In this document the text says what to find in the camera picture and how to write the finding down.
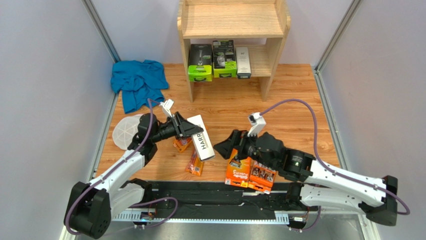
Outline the white Harry's razor box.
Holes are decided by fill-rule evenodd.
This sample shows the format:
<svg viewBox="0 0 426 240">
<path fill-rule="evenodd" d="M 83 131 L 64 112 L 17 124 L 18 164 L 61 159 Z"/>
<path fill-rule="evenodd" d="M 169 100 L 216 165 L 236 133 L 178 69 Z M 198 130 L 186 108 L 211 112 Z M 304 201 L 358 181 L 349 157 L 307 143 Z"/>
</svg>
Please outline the white Harry's razor box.
<svg viewBox="0 0 426 240">
<path fill-rule="evenodd" d="M 189 117 L 187 120 L 190 123 L 203 129 L 203 131 L 193 134 L 191 136 L 192 142 L 194 143 L 195 150 L 199 157 L 199 160 L 201 162 L 205 162 L 214 158 L 215 157 L 214 148 L 211 143 L 211 140 L 210 140 L 210 137 L 207 132 L 207 128 L 205 126 L 202 116 L 200 114 L 195 115 L 195 116 Z"/>
</svg>

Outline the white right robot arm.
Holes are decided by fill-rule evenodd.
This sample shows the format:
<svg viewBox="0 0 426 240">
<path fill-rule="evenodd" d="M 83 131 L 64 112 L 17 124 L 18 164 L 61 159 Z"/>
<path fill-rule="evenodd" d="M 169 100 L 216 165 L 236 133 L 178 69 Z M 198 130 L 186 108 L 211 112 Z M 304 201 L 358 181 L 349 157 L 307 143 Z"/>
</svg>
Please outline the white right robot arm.
<svg viewBox="0 0 426 240">
<path fill-rule="evenodd" d="M 306 210 L 309 207 L 332 207 L 364 214 L 377 224 L 393 227 L 397 223 L 398 179 L 367 177 L 320 162 L 313 155 L 285 147 L 268 132 L 249 136 L 247 131 L 233 130 L 224 141 L 213 146 L 224 159 L 250 158 L 276 171 L 290 181 L 285 207 Z"/>
</svg>

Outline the tall white razor box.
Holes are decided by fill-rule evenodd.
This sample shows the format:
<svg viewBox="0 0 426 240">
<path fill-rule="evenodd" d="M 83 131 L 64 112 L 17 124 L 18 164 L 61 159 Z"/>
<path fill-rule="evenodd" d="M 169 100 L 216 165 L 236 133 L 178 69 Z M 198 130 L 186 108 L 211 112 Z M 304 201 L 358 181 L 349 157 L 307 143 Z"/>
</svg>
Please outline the tall white razor box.
<svg viewBox="0 0 426 240">
<path fill-rule="evenodd" d="M 248 47 L 236 47 L 236 77 L 238 79 L 250 79 L 252 75 L 250 55 Z"/>
</svg>

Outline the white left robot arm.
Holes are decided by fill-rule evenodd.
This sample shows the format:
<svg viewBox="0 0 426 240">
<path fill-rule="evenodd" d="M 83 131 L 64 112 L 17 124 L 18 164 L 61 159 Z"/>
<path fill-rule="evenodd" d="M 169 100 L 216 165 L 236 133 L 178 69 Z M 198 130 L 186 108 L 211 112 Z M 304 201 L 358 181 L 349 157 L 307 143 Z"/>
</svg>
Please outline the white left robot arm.
<svg viewBox="0 0 426 240">
<path fill-rule="evenodd" d="M 157 143 L 169 138 L 196 137 L 205 132 L 201 115 L 184 118 L 179 112 L 160 122 L 153 113 L 141 115 L 137 132 L 122 157 L 89 182 L 77 182 L 70 191 L 64 226 L 72 235 L 101 238 L 112 218 L 145 200 L 149 186 L 130 177 L 156 154 Z"/>
</svg>

